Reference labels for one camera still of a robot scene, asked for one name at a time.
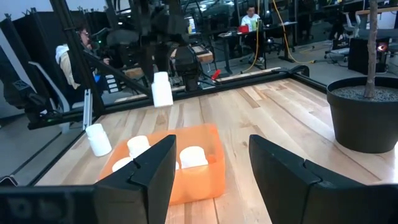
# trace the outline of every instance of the black plant pot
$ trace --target black plant pot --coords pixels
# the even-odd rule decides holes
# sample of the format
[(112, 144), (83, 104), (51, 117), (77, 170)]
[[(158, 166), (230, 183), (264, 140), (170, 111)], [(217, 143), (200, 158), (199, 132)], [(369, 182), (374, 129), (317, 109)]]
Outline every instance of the black plant pot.
[[(398, 102), (351, 100), (331, 93), (347, 86), (365, 85), (366, 79), (347, 78), (327, 87), (336, 140), (358, 152), (387, 152), (398, 141)], [(376, 77), (375, 84), (398, 88), (398, 78)]]

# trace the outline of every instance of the orange plastic bin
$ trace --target orange plastic bin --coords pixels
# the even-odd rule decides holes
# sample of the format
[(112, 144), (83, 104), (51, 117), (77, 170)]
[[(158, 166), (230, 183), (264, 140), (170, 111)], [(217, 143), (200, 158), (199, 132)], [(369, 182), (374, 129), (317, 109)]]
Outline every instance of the orange plastic bin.
[[(189, 128), (161, 131), (147, 135), (153, 146), (168, 134), (177, 136), (177, 162), (180, 164), (180, 152), (190, 146), (200, 146), (205, 150), (209, 162), (206, 166), (191, 167), (175, 171), (170, 205), (193, 202), (219, 197), (225, 190), (225, 159), (223, 145), (214, 124), (203, 124)], [(116, 146), (114, 152), (101, 171), (99, 180), (112, 173), (112, 166), (118, 160), (129, 156), (127, 140)]]

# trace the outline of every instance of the person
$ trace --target person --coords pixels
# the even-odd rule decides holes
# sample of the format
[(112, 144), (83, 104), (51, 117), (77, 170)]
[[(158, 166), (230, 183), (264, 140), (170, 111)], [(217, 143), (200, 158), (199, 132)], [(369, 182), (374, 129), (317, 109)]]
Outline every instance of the person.
[[(78, 26), (77, 32), (83, 45), (82, 48), (84, 47), (91, 50), (91, 41), (86, 27), (83, 25)], [(72, 105), (76, 102), (83, 101), (85, 88), (81, 85), (81, 76), (78, 74), (76, 64), (72, 61), (68, 45), (59, 45), (55, 49), (55, 60), (59, 64), (68, 82), (67, 93), (65, 95), (68, 102)], [(103, 62), (107, 65), (109, 65), (109, 61), (109, 58), (103, 59)], [(93, 72), (97, 89), (102, 93), (105, 88), (104, 78), (102, 78), (101, 75), (96, 74), (95, 68), (92, 68), (91, 71)]]
[[(260, 19), (260, 16), (255, 13), (255, 8), (253, 5), (248, 6), (246, 13), (247, 13), (247, 15), (245, 15), (242, 18), (241, 26), (247, 25), (249, 27), (249, 32), (256, 31), (257, 30), (257, 22)], [(262, 65), (264, 63), (264, 58), (262, 57), (263, 52), (264, 52), (264, 37), (263, 37), (262, 32), (259, 32), (258, 38), (259, 38), (258, 39), (258, 53), (257, 53), (257, 57), (256, 57), (256, 64)], [(257, 34), (256, 34), (256, 32), (252, 32), (252, 33), (248, 34), (247, 36), (245, 36), (244, 43), (246, 45), (248, 45), (255, 54), (256, 49), (257, 49)]]

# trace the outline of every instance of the red object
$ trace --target red object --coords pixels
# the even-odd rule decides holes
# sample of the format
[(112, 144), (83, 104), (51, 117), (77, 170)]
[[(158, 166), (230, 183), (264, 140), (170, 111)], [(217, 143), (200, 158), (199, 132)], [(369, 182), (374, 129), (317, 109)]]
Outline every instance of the red object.
[(247, 32), (249, 32), (249, 26), (248, 25), (239, 26), (238, 31), (241, 33), (247, 33)]
[(220, 69), (217, 69), (217, 71), (214, 73), (214, 75), (211, 77), (212, 80), (215, 80), (221, 73)]

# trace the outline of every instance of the tree trunk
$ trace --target tree trunk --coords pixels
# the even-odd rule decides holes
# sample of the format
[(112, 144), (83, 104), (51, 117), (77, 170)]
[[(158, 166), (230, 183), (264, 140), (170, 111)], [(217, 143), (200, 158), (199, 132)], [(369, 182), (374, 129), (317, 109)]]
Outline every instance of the tree trunk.
[(370, 30), (368, 39), (368, 80), (366, 82), (364, 97), (374, 97), (374, 77), (376, 76), (376, 36), (377, 36), (377, 0), (370, 0)]

